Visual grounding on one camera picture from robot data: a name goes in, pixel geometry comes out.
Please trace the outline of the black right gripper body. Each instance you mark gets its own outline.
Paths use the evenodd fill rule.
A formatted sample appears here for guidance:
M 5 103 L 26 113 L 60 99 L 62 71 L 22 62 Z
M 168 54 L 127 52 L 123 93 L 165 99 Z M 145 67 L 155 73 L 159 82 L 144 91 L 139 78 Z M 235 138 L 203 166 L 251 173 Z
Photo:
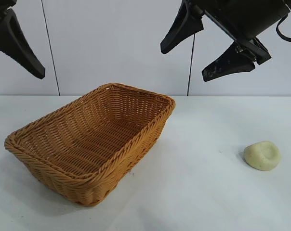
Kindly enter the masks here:
M 291 13 L 291 0 L 192 0 L 233 41 L 222 55 L 237 65 L 262 64 L 271 58 L 257 36 Z

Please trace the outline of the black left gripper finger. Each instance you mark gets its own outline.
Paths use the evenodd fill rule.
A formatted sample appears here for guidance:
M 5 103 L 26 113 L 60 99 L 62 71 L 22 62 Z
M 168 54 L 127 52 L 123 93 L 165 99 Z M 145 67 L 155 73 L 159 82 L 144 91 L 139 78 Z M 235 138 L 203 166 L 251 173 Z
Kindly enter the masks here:
M 45 77 L 45 67 L 29 46 L 12 9 L 8 9 L 0 21 L 0 51 L 14 59 L 34 77 Z

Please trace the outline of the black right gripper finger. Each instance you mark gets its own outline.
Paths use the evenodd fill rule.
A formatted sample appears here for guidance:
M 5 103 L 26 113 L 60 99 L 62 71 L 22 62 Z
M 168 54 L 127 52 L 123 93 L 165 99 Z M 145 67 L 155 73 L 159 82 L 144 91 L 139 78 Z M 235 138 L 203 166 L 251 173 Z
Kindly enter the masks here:
M 161 53 L 167 54 L 191 35 L 202 31 L 203 15 L 198 0 L 183 0 L 171 28 L 160 43 Z
M 235 73 L 250 72 L 255 69 L 254 62 L 243 55 L 242 48 L 233 42 L 216 60 L 202 70 L 205 82 Z

